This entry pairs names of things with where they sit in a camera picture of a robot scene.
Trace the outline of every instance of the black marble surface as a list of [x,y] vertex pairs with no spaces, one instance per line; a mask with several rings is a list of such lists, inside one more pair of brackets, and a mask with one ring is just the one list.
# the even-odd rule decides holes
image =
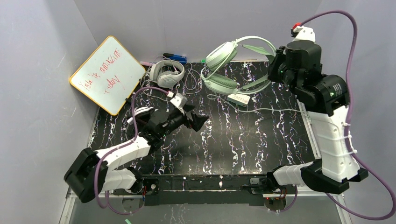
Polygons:
[[[266,62],[234,62],[218,73],[234,78],[242,86],[265,75],[266,66]],[[204,64],[193,63],[192,67],[200,72]],[[194,79],[188,77],[187,86],[191,88],[194,84]],[[184,82],[172,91],[195,92],[188,90]],[[299,112],[261,110],[242,113],[220,100],[209,100],[207,94],[213,92],[203,86],[201,92],[187,95],[187,103],[195,105],[196,112],[210,116],[199,132],[182,126],[166,137],[161,150],[132,161],[131,166],[143,174],[152,175],[260,174],[280,164],[294,165],[314,160]],[[163,96],[156,91],[152,95]],[[299,110],[295,97],[281,84],[272,83],[251,97],[249,110],[262,107]],[[144,94],[139,96],[136,105],[172,110],[167,102]],[[90,146],[96,150],[126,141],[123,130],[129,117],[129,104],[125,104],[117,116],[100,109]]]

